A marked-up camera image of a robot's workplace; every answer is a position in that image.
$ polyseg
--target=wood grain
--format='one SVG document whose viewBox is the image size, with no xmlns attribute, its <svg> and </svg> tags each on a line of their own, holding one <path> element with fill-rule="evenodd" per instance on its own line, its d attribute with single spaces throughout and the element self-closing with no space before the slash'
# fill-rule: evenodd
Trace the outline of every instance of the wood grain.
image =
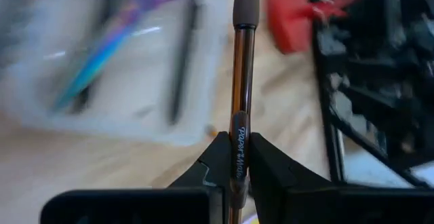
<svg viewBox="0 0 434 224">
<path fill-rule="evenodd" d="M 213 124 L 229 128 L 233 30 L 218 70 Z M 328 177 L 322 122 L 309 54 L 281 55 L 264 23 L 256 35 L 252 129 L 289 156 Z M 0 115 L 2 223 L 37 223 L 42 205 L 69 189 L 165 187 L 208 146 L 168 147 L 21 128 Z M 249 200 L 245 211 L 254 212 Z"/>
</svg>

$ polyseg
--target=black rubber grip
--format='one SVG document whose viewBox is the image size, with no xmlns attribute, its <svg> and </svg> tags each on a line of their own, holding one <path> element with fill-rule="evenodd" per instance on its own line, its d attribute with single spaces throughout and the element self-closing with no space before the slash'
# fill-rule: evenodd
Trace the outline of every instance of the black rubber grip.
<svg viewBox="0 0 434 224">
<path fill-rule="evenodd" d="M 234 0 L 233 26 L 253 25 L 259 22 L 259 0 Z"/>
</svg>

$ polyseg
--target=wooden table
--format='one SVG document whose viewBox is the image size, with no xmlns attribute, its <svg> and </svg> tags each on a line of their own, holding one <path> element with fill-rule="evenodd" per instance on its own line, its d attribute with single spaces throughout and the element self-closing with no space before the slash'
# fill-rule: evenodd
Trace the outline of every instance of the wooden table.
<svg viewBox="0 0 434 224">
<path fill-rule="evenodd" d="M 256 34 L 252 129 L 328 177 L 314 67 L 308 54 L 281 55 L 261 15 Z M 211 123 L 229 128 L 233 28 L 228 26 Z M 2 223 L 36 223 L 42 205 L 69 189 L 165 187 L 208 146 L 168 147 L 21 128 L 0 116 Z M 249 200 L 244 215 L 254 212 Z"/>
</svg>

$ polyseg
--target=plastic container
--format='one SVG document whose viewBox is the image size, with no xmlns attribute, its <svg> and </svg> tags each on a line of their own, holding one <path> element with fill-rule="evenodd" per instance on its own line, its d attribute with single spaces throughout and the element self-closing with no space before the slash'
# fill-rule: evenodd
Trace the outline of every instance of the plastic container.
<svg viewBox="0 0 434 224">
<path fill-rule="evenodd" d="M 145 14 L 92 86 L 87 107 L 81 113 L 51 111 L 52 101 L 59 93 L 59 79 L 67 72 L 68 60 L 73 57 L 70 52 L 44 55 L 46 50 L 55 50 L 48 46 L 56 46 L 56 40 L 62 40 L 55 33 L 67 28 L 52 24 L 50 44 L 38 45 L 33 58 L 27 56 L 7 68 L 1 81 L 3 108 L 9 116 L 31 128 L 171 145 L 198 143 L 210 118 L 214 78 L 229 18 L 226 0 L 200 0 L 200 28 L 195 31 L 180 117 L 171 124 L 167 120 L 168 98 L 173 91 L 185 3 L 185 0 L 170 1 Z M 82 42 L 76 43 L 75 49 Z"/>
</svg>

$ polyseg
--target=red object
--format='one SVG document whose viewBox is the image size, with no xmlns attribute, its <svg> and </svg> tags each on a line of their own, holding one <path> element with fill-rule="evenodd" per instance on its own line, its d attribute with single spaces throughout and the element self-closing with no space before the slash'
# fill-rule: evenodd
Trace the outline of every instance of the red object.
<svg viewBox="0 0 434 224">
<path fill-rule="evenodd" d="M 345 17 L 342 8 L 355 0 L 267 0 L 268 26 L 279 50 L 302 52 L 311 45 L 311 20 L 327 21 L 330 16 Z"/>
</svg>

